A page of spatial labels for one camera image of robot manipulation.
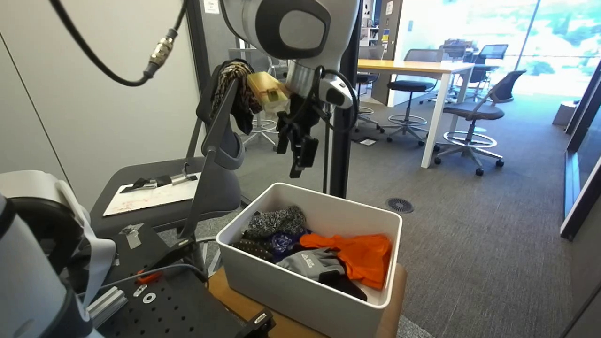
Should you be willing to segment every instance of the orange cloth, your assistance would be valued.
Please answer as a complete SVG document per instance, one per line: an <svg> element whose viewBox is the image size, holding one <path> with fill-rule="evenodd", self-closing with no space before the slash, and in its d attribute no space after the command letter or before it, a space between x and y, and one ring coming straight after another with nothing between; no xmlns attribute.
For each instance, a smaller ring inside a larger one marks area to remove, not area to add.
<svg viewBox="0 0 601 338"><path fill-rule="evenodd" d="M349 280L383 290L390 260L390 241L386 237L321 237L307 233L300 237L300 246L338 250L338 260L345 265Z"/></svg>

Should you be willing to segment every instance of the white table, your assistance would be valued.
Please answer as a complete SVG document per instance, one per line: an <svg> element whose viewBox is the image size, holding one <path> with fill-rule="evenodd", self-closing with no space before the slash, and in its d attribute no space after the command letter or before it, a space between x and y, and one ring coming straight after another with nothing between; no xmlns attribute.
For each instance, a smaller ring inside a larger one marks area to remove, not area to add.
<svg viewBox="0 0 601 338"><path fill-rule="evenodd" d="M399 74L399 76L420 76L439 79L437 98L433 104L433 113L428 128L428 139L424 145L424 154L420 158L420 168L430 168L431 153L435 147L437 124L443 115L443 107L446 102L450 79L454 74L463 74L463 79L469 79L473 64L461 62L401 62L401 61L358 61L356 70L360 72L379 72L379 74ZM467 81L461 83L458 102L463 100L467 89Z"/></svg>

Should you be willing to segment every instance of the black pole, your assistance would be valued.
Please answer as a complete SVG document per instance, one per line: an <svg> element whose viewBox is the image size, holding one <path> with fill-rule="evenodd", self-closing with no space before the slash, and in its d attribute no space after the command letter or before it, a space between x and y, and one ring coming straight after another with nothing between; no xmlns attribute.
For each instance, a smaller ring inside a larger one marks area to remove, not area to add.
<svg viewBox="0 0 601 338"><path fill-rule="evenodd" d="M358 2L351 42L339 61L339 74L343 74L353 83L353 87L356 83L360 12L362 12L362 2ZM336 130L353 130L353 128L347 128L351 123L351 115L353 115L351 109L336 109L334 113ZM332 138L330 196L345 198L347 181L349 181L349 160L351 160L351 134L336 132Z"/></svg>
<svg viewBox="0 0 601 338"><path fill-rule="evenodd" d="M189 30L189 46L191 46L191 61L195 70L195 81L199 87L199 96L206 91L204 87L210 87L210 66L208 66L208 53L206 53L206 38L204 38L204 27L202 27L202 12L200 2L197 0L184 0L187 2L187 30Z"/></svg>

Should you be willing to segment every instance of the white storage bin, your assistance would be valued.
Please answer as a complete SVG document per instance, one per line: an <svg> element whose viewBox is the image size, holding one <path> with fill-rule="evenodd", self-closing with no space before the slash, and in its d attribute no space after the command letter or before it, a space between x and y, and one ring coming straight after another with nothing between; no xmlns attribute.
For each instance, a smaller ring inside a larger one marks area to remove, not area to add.
<svg viewBox="0 0 601 338"><path fill-rule="evenodd" d="M360 301L229 246L247 230L253 213L291 205L300 207L309 231L324 237L384 235L392 246L383 292L360 286L368 295ZM368 338L390 303L399 231L398 215L277 183L217 233L217 245L230 290L322 335Z"/></svg>

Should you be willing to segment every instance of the desk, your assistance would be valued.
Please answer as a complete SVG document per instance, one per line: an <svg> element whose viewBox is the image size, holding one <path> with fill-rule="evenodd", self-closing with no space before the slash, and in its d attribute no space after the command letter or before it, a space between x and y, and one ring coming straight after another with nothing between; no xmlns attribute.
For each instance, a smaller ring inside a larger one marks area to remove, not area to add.
<svg viewBox="0 0 601 338"><path fill-rule="evenodd" d="M227 278L223 269L219 269L210 280L208 280L208 292L210 295L214 295L219 303L223 303L227 308L230 308L234 314L238 314L244 320L251 320L253 316L257 316L262 307L245 299L240 293L234 293L229 290L227 286ZM390 305L383 314L379 331L377 331L377 338L396 338L396 331L398 331L398 320L399 320L399 310L401 310L401 301L403 301L403 292L405 292L405 271L401 265L396 267L396 276L394 276L394 288L392 288L392 295L390 295ZM279 314L274 314L274 322L276 327L268 333L268 337L321 337L319 333L289 320L283 318Z"/></svg>
<svg viewBox="0 0 601 338"><path fill-rule="evenodd" d="M401 74L401 76L420 76L439 79L439 91L433 104L433 113L430 119L428 139L424 147L424 154L420 158L420 168L430 168L431 153L435 147L437 124L443 115L443 107L446 102L450 76L463 74L465 79L471 76L473 64L460 62L396 62L396 61L358 61L356 70L360 72L381 72L381 74ZM465 96L467 81L463 81L458 100L461 102Z"/></svg>

